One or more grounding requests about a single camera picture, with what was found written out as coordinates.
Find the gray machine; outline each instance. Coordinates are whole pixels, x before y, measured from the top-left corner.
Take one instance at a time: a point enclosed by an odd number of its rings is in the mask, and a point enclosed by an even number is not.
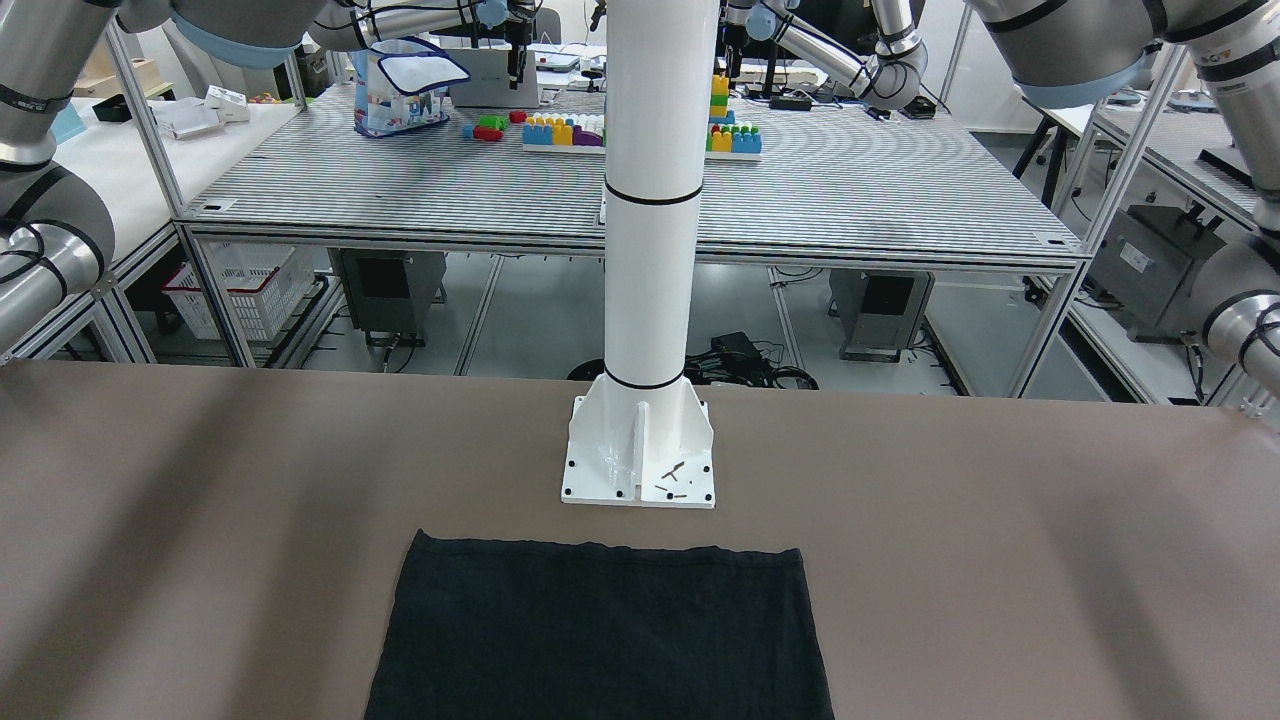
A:
[[[443,252],[330,250],[351,323],[371,346],[426,343],[426,311],[443,296]],[[390,337],[376,337],[384,333]]]
[[[1089,277],[1123,307],[1117,319],[1139,342],[1172,342],[1198,329],[1189,307],[1201,268],[1226,243],[1181,208],[1134,205],[1116,215]]]
[[[933,274],[833,269],[828,279],[845,329],[841,360],[897,363],[924,322]]]

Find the table surface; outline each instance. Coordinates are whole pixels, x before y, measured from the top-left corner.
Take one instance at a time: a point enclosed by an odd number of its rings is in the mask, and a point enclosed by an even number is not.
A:
[[[0,368],[5,716],[358,717],[417,528],[799,547],[838,717],[1280,707],[1280,438],[1238,413],[703,388],[718,507],[655,510],[559,502],[582,389]]]
[[[599,113],[562,94],[553,111]],[[599,155],[466,141],[451,123],[380,140],[351,129],[352,88],[330,88],[193,204],[197,231],[387,237],[443,250],[603,252]],[[877,123],[856,109],[781,113],[739,101],[763,128],[760,163],[708,161],[699,254],[739,261],[1074,266],[1075,237],[945,114]],[[329,183],[294,182],[298,168]]]
[[[169,206],[137,124],[100,122],[93,115],[99,100],[76,97],[72,102],[84,132],[61,143],[54,159],[84,178],[106,202],[115,224],[115,260],[122,260],[169,222]],[[204,191],[296,111],[293,105],[251,105],[247,123],[191,140],[164,138],[183,193],[191,197]]]
[[[1138,110],[1106,109],[1098,115],[1098,128],[1128,141],[1142,115]],[[1192,191],[1252,228],[1251,214],[1258,200],[1249,186],[1199,159],[1206,147],[1231,145],[1231,133],[1217,113],[1176,113],[1166,110],[1156,120],[1147,143],[1151,161]]]

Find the black stripe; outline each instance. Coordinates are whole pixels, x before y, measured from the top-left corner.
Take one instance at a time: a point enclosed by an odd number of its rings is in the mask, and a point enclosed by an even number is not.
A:
[[[81,240],[81,242],[83,242],[84,245],[88,246],[90,252],[92,252],[93,258],[97,260],[97,277],[101,278],[102,275],[106,274],[106,258],[102,256],[102,249],[99,247],[96,242],[93,242],[93,238],[91,238],[88,236],[88,233],[86,233],[84,231],[77,228],[73,224],[64,223],[61,220],[40,220],[40,224],[42,224],[42,225],[52,225],[55,228],[61,228],[61,229],[64,229],[64,231],[74,234],[76,237],[78,237]]]
[[[628,383],[628,382],[623,380],[622,378],[614,375],[613,373],[609,372],[609,366],[608,365],[604,366],[604,374],[609,375],[611,380],[618,383],[622,387],[628,387],[631,389],[662,389],[662,388],[664,388],[667,386],[671,386],[671,384],[675,384],[675,383],[680,382],[680,378],[685,377],[685,373],[681,372],[678,375],[676,375],[675,378],[671,378],[669,380],[667,380],[664,383],[659,383],[659,384],[655,384],[655,386],[640,386],[640,384],[636,384],[636,383]]]
[[[12,223],[20,223],[27,213],[45,196],[46,192],[52,190],[55,184],[65,179],[72,174],[70,170],[61,165],[54,165],[47,173],[40,176],[40,178],[31,183],[31,186],[13,201],[13,205],[5,210],[3,218]]]
[[[1196,40],[1197,37],[1204,37],[1211,32],[1217,32],[1236,20],[1249,17],[1251,14],[1253,14],[1254,10],[1262,8],[1267,3],[1270,3],[1270,0],[1245,0],[1244,3],[1236,5],[1235,9],[1225,14],[1221,14],[1213,18],[1212,20],[1201,23],[1198,26],[1192,26],[1185,29],[1175,29],[1172,32],[1167,32],[1165,33],[1165,40],[1170,42],[1181,44]]]
[[[58,302],[60,304],[63,300],[67,300],[67,291],[68,291],[68,288],[67,288],[67,278],[63,277],[63,273],[61,273],[61,270],[58,269],[58,265],[54,265],[49,260],[49,258],[41,258],[40,263],[36,263],[36,264],[40,265],[41,268],[49,270],[50,273],[54,274],[55,278],[58,278],[58,284],[63,288],[63,296],[58,299]]]
[[[1217,307],[1213,307],[1213,311],[1208,314],[1208,318],[1204,318],[1204,324],[1201,327],[1201,338],[1204,342],[1208,342],[1210,328],[1212,328],[1213,323],[1217,322],[1217,319],[1222,315],[1222,313],[1226,313],[1233,305],[1248,300],[1251,297],[1257,297],[1260,295],[1275,295],[1275,292],[1270,290],[1249,290],[1245,292],[1239,292],[1236,295],[1233,295],[1231,297],[1228,297],[1222,302],[1219,302]]]
[[[1066,5],[1066,0],[1044,0],[1044,3],[1041,3],[1039,5],[1032,8],[1030,10],[1027,10],[1020,15],[1014,15],[1007,20],[995,20],[989,23],[983,20],[983,24],[987,26],[987,29],[989,32],[995,33],[1012,32],[1015,29],[1021,29],[1034,23],[1036,20],[1044,19],[1046,17],[1048,17],[1050,13],[1061,8],[1062,5]]]
[[[50,158],[44,163],[37,163],[35,165],[23,165],[22,163],[5,163],[4,160],[0,160],[0,170],[6,173],[33,173],[41,168],[47,167],[52,161],[54,159]]]
[[[35,97],[0,83],[0,102],[37,115],[51,115],[65,108],[70,101],[70,95],[63,97]]]
[[[698,190],[690,192],[689,195],[681,195],[680,197],[671,197],[666,200],[654,200],[650,197],[636,197],[634,195],[627,195],[625,192],[618,192],[616,187],[609,184],[609,181],[604,181],[604,187],[608,188],[609,195],[626,200],[627,202],[635,205],[680,205],[681,202],[689,202],[694,197],[698,197],[703,192],[703,186],[698,186]]]
[[[1199,77],[1207,82],[1226,82],[1244,77],[1280,60],[1280,36],[1253,53],[1219,65],[1199,65]]]
[[[1147,17],[1151,18],[1151,32],[1156,37],[1165,35],[1169,29],[1169,13],[1165,10],[1165,0],[1142,0],[1147,6]]]
[[[884,41],[884,45],[888,45],[890,42],[897,42],[899,40],[902,40],[904,37],[911,35],[913,32],[915,32],[915,23],[908,23],[906,28],[895,32],[893,35],[882,35],[881,40]]]

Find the perforated tabletop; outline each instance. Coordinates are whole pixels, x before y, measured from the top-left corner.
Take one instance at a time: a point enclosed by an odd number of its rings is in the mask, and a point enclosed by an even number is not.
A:
[[[566,92],[548,110],[603,105]],[[1062,272],[1080,258],[1057,218],[945,114],[882,123],[858,108],[733,109],[763,128],[765,156],[708,161],[701,259]],[[518,132],[463,140],[458,123],[475,114],[371,140],[352,132],[352,87],[330,88],[193,201],[191,223],[206,237],[603,252],[604,158],[527,152]]]

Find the black cloth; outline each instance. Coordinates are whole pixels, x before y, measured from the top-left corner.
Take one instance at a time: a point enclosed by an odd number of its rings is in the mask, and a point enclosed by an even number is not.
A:
[[[799,550],[419,530],[366,720],[829,719]]]

